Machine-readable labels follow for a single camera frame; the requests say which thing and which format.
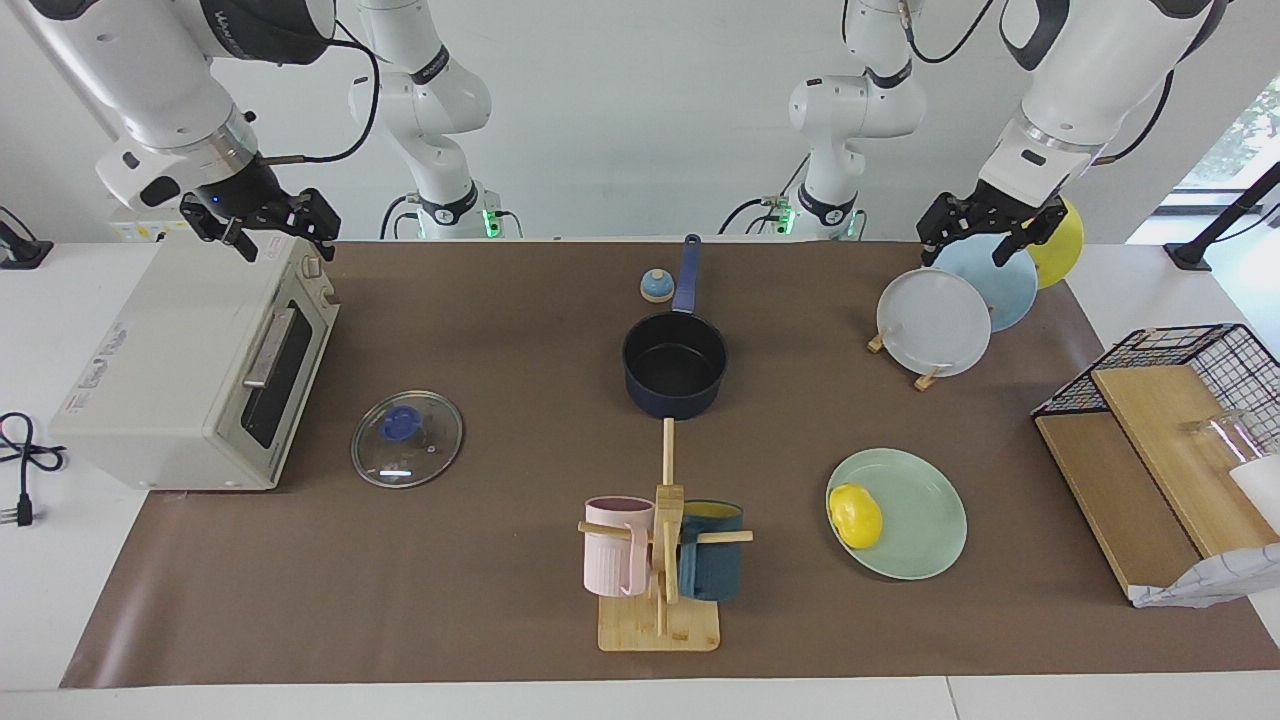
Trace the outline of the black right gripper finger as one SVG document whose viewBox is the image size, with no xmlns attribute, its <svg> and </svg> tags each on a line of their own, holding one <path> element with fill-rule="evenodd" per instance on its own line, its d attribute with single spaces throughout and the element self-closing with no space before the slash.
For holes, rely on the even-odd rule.
<svg viewBox="0 0 1280 720">
<path fill-rule="evenodd" d="M 221 220 L 198 199 L 182 199 L 180 214 L 189 228 L 206 243 L 219 242 L 234 249 L 247 263 L 255 263 L 257 245 L 244 233 L 237 219 Z"/>
<path fill-rule="evenodd" d="M 288 232 L 308 241 L 321 260 L 330 263 L 337 254 L 342 219 L 316 188 L 288 197 Z"/>
</svg>

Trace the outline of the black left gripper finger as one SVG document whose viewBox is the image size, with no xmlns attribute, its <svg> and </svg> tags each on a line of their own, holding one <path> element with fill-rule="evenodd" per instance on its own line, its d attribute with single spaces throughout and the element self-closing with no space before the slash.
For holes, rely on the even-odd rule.
<svg viewBox="0 0 1280 720">
<path fill-rule="evenodd" d="M 954 193 L 940 193 L 916 222 L 923 266 L 933 266 L 941 251 L 954 241 L 959 218 L 956 202 Z"/>
<path fill-rule="evenodd" d="M 996 266 L 1005 266 L 1011 258 L 1032 245 L 1043 245 L 1056 232 L 1066 218 L 1069 206 L 1065 199 L 1048 201 L 1032 219 L 1018 222 L 1009 219 L 998 227 L 1004 237 L 993 251 Z"/>
</svg>

